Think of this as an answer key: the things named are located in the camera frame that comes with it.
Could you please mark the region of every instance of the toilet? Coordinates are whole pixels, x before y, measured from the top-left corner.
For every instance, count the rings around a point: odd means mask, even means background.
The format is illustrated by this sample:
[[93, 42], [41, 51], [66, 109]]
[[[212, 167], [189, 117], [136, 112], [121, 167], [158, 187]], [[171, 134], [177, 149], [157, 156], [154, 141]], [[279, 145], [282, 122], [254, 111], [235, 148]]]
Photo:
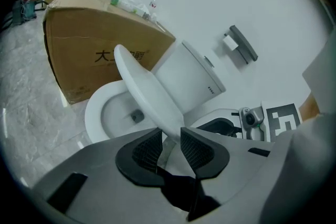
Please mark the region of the toilet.
[[[85, 111], [85, 126], [93, 143], [154, 127], [178, 143], [180, 128], [186, 126], [185, 115], [225, 92], [213, 64], [185, 41], [155, 74], [122, 45], [115, 47], [114, 58], [122, 80], [98, 89]], [[234, 118], [228, 111], [213, 111], [189, 126], [204, 125], [212, 115]], [[239, 117], [231, 120], [235, 121], [239, 127]]]

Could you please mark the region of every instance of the person's arm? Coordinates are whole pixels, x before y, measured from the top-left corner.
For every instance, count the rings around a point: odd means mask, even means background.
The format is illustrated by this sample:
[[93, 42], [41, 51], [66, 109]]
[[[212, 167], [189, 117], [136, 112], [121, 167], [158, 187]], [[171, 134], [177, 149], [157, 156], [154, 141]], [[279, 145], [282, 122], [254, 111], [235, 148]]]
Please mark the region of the person's arm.
[[310, 93], [302, 106], [300, 106], [299, 111], [302, 117], [302, 121], [315, 118], [320, 113], [319, 107], [317, 106], [316, 100], [312, 93]]

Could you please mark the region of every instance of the toilet paper roll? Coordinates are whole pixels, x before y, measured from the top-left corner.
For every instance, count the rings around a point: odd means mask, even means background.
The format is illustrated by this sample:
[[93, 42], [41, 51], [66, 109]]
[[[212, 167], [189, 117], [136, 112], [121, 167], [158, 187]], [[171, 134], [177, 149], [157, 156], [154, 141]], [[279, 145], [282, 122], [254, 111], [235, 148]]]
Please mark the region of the toilet paper roll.
[[232, 39], [231, 36], [227, 35], [224, 39], [223, 42], [226, 44], [226, 46], [230, 49], [230, 50], [234, 50], [238, 47], [238, 44]]

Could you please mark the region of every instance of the floor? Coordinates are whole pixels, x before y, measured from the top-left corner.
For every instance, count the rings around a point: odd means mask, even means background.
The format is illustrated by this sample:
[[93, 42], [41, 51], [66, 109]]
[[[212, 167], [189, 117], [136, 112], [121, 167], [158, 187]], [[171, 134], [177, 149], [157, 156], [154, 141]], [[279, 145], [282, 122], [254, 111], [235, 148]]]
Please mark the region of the floor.
[[87, 101], [69, 105], [50, 68], [43, 16], [37, 12], [0, 35], [0, 144], [11, 171], [28, 187], [91, 143]]

